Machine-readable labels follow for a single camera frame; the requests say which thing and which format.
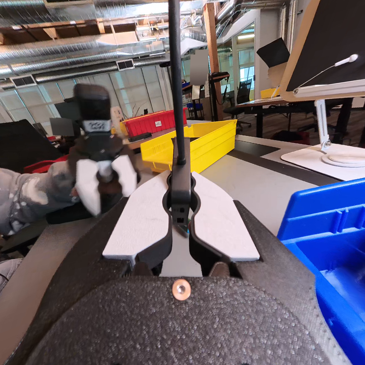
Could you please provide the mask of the person's left forearm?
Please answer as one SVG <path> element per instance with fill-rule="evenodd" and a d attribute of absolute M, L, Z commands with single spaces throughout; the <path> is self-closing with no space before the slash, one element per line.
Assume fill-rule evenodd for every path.
<path fill-rule="evenodd" d="M 55 162 L 45 173 L 20 174 L 0 169 L 0 232 L 14 235 L 48 213 L 70 207 L 74 177 L 66 161 Z"/>

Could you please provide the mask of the black adapter hub with cable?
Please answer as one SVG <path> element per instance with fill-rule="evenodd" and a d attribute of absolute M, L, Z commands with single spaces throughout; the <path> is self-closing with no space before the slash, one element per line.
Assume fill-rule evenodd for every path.
<path fill-rule="evenodd" d="M 180 2 L 168 1 L 171 92 L 175 118 L 173 164 L 170 177 L 171 216 L 175 226 L 188 226 L 191 202 L 190 138 L 184 134 L 181 83 Z"/>

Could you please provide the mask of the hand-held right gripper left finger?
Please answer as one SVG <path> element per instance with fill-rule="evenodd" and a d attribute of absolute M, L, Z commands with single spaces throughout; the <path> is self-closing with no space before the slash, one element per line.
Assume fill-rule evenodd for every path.
<path fill-rule="evenodd" d="M 172 222 L 167 208 L 165 171 L 139 186 L 129 197 L 103 250 L 106 259 L 144 262 L 156 267 L 172 249 Z"/>

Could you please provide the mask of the silver ventilation duct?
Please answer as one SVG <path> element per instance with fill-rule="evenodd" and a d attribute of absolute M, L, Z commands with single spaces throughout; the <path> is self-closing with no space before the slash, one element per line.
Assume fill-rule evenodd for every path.
<path fill-rule="evenodd" d="M 84 52 L 87 56 L 102 52 L 121 52 L 123 56 L 158 53 L 164 51 L 163 42 L 148 39 L 140 42 L 133 31 L 80 36 L 65 39 L 16 45 L 2 45 L 0 51 L 1 65 L 9 65 L 12 61 L 28 61 L 33 58 L 70 56 Z"/>
<path fill-rule="evenodd" d="M 6 80 L 11 83 L 11 77 L 32 75 L 37 84 L 47 83 L 51 81 L 67 80 L 83 76 L 106 74 L 110 72 L 118 71 L 116 66 L 117 61 L 103 62 L 99 64 L 78 65 L 73 67 L 67 67 L 63 69 L 49 70 L 49 71 L 31 71 L 23 75 L 2 75 L 1 80 Z M 135 68 L 153 65 L 166 65 L 170 64 L 170 55 L 168 53 L 157 53 L 148 56 L 133 58 Z"/>

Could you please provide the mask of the black standing desk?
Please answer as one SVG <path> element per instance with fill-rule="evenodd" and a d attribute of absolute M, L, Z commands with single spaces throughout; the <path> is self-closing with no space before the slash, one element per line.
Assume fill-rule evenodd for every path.
<path fill-rule="evenodd" d="M 225 102 L 227 87 L 229 84 L 230 74 L 227 71 L 219 71 L 208 74 L 208 88 L 209 88 L 209 104 L 211 108 L 212 121 L 218 121 L 217 105 L 222 105 Z M 223 101 L 220 104 L 217 99 L 216 84 L 226 80 L 226 86 L 223 93 Z"/>

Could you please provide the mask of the red storage bin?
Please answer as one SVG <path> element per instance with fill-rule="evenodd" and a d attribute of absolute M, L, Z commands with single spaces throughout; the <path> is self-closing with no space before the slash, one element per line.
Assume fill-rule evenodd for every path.
<path fill-rule="evenodd" d="M 159 111 L 134 117 L 123 121 L 129 137 L 145 133 L 157 133 L 175 128 L 175 115 L 173 110 Z"/>

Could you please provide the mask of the black tilted monitor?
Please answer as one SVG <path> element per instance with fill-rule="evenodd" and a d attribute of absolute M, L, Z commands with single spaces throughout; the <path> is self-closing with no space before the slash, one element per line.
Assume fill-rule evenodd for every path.
<path fill-rule="evenodd" d="M 290 57 L 290 52 L 281 37 L 259 48 L 256 53 L 268 68 L 286 63 Z"/>

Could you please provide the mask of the black wood-framed board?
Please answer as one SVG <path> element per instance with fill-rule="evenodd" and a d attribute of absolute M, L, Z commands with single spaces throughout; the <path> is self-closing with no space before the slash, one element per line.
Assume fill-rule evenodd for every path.
<path fill-rule="evenodd" d="M 313 0 L 280 86 L 288 102 L 364 97 L 365 1 Z"/>

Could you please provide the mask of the person's left hand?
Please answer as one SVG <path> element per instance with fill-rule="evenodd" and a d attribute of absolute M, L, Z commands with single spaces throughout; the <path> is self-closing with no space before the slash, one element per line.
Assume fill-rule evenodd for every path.
<path fill-rule="evenodd" d="M 123 194 L 122 194 L 122 187 L 118 181 L 118 179 L 112 179 L 108 182 L 101 180 L 98 184 L 98 191 L 100 193 L 102 203 L 106 204 L 109 202 L 119 201 Z"/>

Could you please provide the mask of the wooden post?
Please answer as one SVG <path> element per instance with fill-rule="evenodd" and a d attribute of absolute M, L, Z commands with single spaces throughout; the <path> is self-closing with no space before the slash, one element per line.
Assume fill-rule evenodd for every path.
<path fill-rule="evenodd" d="M 207 47 L 209 53 L 209 65 L 211 73 L 220 71 L 218 52 L 217 52 L 217 36 L 216 36 L 214 12 L 215 12 L 214 4 L 212 2 L 207 2 L 204 5 L 204 22 L 206 28 Z M 218 102 L 222 103 L 221 85 L 217 83 L 215 86 L 217 91 Z M 218 112 L 218 121 L 222 121 L 224 119 L 222 105 L 217 105 L 217 112 Z"/>

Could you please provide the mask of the white tablet stand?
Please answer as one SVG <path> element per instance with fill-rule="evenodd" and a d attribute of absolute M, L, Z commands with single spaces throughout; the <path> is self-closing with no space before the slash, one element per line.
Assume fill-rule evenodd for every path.
<path fill-rule="evenodd" d="M 294 89 L 294 97 L 314 100 L 320 144 L 284 154 L 281 159 L 341 181 L 363 179 L 365 177 L 364 149 L 331 143 L 327 130 L 325 100 L 348 95 L 364 96 L 364 91 L 364 79 Z"/>

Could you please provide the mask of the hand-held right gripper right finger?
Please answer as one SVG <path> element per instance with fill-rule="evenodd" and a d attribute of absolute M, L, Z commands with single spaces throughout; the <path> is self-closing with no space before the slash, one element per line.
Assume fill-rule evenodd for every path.
<path fill-rule="evenodd" d="M 199 244 L 230 262 L 259 260 L 260 255 L 232 197 L 221 187 L 192 173 L 198 198 L 191 233 Z"/>

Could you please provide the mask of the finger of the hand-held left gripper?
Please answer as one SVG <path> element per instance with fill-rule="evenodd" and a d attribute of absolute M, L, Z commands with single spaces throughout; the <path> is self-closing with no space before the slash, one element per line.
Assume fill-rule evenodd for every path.
<path fill-rule="evenodd" d="M 121 155 L 112 162 L 124 197 L 130 197 L 137 189 L 137 172 L 128 155 Z"/>
<path fill-rule="evenodd" d="M 90 159 L 80 159 L 77 161 L 75 188 L 82 204 L 93 216 L 98 216 L 101 213 L 97 173 L 97 162 Z"/>

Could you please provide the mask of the blue storage bin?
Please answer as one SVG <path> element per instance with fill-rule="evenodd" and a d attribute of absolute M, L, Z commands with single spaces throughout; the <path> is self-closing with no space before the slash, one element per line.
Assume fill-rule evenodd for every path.
<path fill-rule="evenodd" d="M 322 315 L 350 362 L 364 364 L 364 179 L 294 193 L 277 238 L 315 275 Z"/>

